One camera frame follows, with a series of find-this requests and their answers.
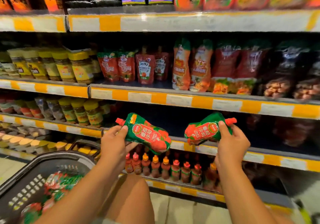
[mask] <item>orange cap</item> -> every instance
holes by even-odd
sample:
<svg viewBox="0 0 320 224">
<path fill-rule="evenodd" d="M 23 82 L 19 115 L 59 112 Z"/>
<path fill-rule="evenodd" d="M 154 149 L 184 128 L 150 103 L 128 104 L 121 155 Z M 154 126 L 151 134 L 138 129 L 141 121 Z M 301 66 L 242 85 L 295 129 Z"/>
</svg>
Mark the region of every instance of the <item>orange cap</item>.
<svg viewBox="0 0 320 224">
<path fill-rule="evenodd" d="M 119 124 L 119 125 L 121 125 L 121 126 L 123 126 L 124 124 L 125 124 L 125 120 L 123 120 L 123 119 L 120 119 L 120 118 L 117 118 L 116 120 L 115 120 L 115 122 L 117 123 L 117 124 Z"/>
<path fill-rule="evenodd" d="M 194 168 L 195 168 L 196 170 L 200 170 L 200 169 L 201 169 L 201 166 L 200 166 L 200 164 L 196 164 L 196 165 L 194 166 Z"/>
<path fill-rule="evenodd" d="M 217 166 L 216 166 L 216 164 L 214 162 L 210 163 L 210 169 L 211 170 L 217 170 Z"/>
<path fill-rule="evenodd" d="M 159 162 L 159 158 L 158 158 L 158 156 L 157 156 L 157 155 L 155 155 L 155 156 L 153 157 L 152 161 L 153 161 L 154 163 Z"/>
<path fill-rule="evenodd" d="M 187 162 L 187 161 L 183 165 L 184 165 L 185 168 L 190 168 L 190 163 Z"/>
<path fill-rule="evenodd" d="M 148 157 L 148 155 L 146 153 L 143 154 L 142 160 L 143 161 L 148 161 L 149 160 L 149 157 Z"/>
<path fill-rule="evenodd" d="M 237 119 L 236 118 L 229 118 L 229 119 L 226 119 L 225 122 L 226 122 L 226 125 L 230 126 L 232 124 L 237 123 Z"/>
<path fill-rule="evenodd" d="M 167 158 L 167 156 L 164 157 L 163 164 L 165 165 L 169 164 L 169 159 Z"/>
<path fill-rule="evenodd" d="M 173 161 L 173 165 L 174 165 L 174 166 L 179 166 L 179 165 L 180 165 L 179 160 L 174 160 L 174 161 Z"/>
<path fill-rule="evenodd" d="M 139 155 L 136 152 L 133 155 L 133 159 L 134 159 L 134 161 L 139 160 Z"/>
</svg>

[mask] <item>red spout cap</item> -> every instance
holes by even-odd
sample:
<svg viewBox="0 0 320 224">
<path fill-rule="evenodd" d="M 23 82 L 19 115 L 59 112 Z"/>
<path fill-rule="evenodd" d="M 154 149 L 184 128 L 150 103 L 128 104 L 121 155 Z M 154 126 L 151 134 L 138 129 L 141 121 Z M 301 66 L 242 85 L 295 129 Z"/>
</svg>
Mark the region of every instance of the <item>red spout cap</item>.
<svg viewBox="0 0 320 224">
<path fill-rule="evenodd" d="M 225 121 L 226 121 L 226 125 L 228 125 L 228 126 L 237 123 L 236 118 L 229 118 L 229 119 L 226 119 Z"/>
<path fill-rule="evenodd" d="M 124 124 L 125 124 L 125 120 L 123 120 L 123 119 L 120 119 L 120 118 L 117 118 L 116 120 L 115 120 L 115 122 L 117 123 L 117 124 L 119 124 L 119 125 L 121 125 L 121 126 L 123 126 Z"/>
</svg>

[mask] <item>store floor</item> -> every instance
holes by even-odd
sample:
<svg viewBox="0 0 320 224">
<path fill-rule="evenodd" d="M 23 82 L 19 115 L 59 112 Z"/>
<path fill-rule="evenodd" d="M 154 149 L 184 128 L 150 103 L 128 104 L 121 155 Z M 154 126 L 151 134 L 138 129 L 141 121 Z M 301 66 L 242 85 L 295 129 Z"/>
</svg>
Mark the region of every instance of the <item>store floor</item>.
<svg viewBox="0 0 320 224">
<path fill-rule="evenodd" d="M 0 185 L 13 176 L 26 163 L 0 158 Z M 156 224 L 231 224 L 229 211 L 224 208 L 150 193 Z M 298 209 L 292 219 L 296 224 L 304 221 Z"/>
</svg>

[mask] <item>hand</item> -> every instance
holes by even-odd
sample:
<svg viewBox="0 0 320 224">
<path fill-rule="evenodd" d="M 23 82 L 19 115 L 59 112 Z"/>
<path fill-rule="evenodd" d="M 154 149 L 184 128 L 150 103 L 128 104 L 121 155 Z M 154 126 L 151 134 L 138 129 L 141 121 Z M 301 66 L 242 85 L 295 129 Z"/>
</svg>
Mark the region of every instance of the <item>hand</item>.
<svg viewBox="0 0 320 224">
<path fill-rule="evenodd" d="M 137 142 L 126 144 L 127 133 L 128 126 L 117 125 L 109 129 L 101 139 L 100 161 L 115 166 L 117 174 L 121 173 L 125 167 L 126 154 L 138 145 Z"/>
<path fill-rule="evenodd" d="M 249 140 L 238 126 L 232 124 L 230 127 L 233 131 L 232 135 L 226 124 L 219 121 L 221 140 L 218 143 L 218 153 L 214 159 L 218 171 L 241 168 L 241 161 L 250 146 Z"/>
</svg>

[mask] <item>leg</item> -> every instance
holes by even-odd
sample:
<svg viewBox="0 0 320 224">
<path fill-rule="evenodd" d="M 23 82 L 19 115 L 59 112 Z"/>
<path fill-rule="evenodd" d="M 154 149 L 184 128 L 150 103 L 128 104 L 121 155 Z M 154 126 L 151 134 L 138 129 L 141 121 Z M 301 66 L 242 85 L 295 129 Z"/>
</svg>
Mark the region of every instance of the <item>leg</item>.
<svg viewBox="0 0 320 224">
<path fill-rule="evenodd" d="M 135 174 L 121 176 L 98 217 L 121 224 L 153 224 L 155 215 L 146 181 Z"/>
</svg>

